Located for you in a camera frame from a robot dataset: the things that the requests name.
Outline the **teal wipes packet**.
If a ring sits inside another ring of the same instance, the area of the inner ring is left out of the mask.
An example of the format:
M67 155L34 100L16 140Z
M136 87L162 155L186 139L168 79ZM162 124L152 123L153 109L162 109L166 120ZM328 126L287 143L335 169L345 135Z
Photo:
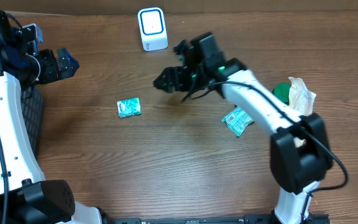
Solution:
M225 123L236 137L239 138L254 120L240 107L236 107L229 114L225 115L221 119L221 122Z

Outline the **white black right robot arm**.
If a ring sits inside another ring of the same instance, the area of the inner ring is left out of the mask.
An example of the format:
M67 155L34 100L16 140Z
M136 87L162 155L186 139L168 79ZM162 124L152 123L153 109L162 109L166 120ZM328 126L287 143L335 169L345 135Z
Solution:
M210 32L173 49L181 66L167 67L154 80L159 90L217 91L244 110L270 138L270 170L280 186L269 214L245 215L241 223L329 223L325 214L309 212L311 195L333 166L322 118L291 109L266 89L238 59L227 60Z

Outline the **teal Kleenex tissue pack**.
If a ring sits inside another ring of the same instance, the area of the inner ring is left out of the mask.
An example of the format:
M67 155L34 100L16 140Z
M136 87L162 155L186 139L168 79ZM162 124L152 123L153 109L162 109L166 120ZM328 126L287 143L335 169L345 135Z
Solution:
M141 115L142 108L139 98L117 101L117 111L120 118Z

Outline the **green white small bottle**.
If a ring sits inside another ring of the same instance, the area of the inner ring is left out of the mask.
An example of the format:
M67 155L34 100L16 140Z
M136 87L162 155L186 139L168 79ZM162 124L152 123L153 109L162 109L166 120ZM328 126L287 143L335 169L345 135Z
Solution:
M280 83L273 90L272 93L286 105L290 104L289 92L291 85L288 83Z

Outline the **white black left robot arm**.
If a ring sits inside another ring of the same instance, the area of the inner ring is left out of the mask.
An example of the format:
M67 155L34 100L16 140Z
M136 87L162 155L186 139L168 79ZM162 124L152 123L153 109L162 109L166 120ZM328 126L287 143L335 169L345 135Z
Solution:
M64 180L47 180L31 148L22 93L72 77L67 49L39 50L42 32L0 10L0 223L109 223L98 207L74 199Z

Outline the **beige snack pouch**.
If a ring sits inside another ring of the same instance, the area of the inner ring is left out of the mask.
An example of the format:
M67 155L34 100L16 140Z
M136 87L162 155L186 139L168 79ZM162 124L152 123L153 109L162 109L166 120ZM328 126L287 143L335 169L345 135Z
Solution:
M302 115L311 115L316 94L307 89L302 78L289 77L288 79L291 81L288 94L289 107L300 112Z

